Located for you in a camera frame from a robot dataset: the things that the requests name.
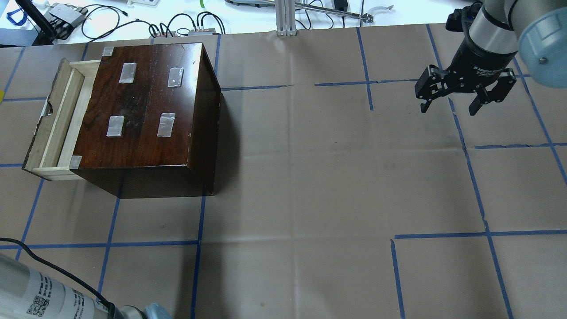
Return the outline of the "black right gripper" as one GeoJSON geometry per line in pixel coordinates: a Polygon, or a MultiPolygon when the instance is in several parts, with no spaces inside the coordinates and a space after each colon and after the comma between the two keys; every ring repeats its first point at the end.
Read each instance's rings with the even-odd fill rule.
{"type": "Polygon", "coordinates": [[[415,97],[423,100],[421,113],[426,113],[434,99],[450,93],[475,93],[468,107],[473,117],[483,105],[501,102],[517,82],[508,67],[513,54],[489,53],[471,49],[462,43],[446,69],[428,65],[415,84],[415,97]]]}

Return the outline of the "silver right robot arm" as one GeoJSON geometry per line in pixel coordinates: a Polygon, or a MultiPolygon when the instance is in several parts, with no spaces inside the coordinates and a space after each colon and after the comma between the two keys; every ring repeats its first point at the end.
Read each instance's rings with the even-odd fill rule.
{"type": "Polygon", "coordinates": [[[567,8],[564,0],[478,0],[455,9],[446,30],[464,35],[450,66],[429,65],[415,84],[425,113],[450,93],[475,93],[469,114],[501,102],[516,83],[508,64],[520,54],[537,83],[566,87],[567,8]]]}

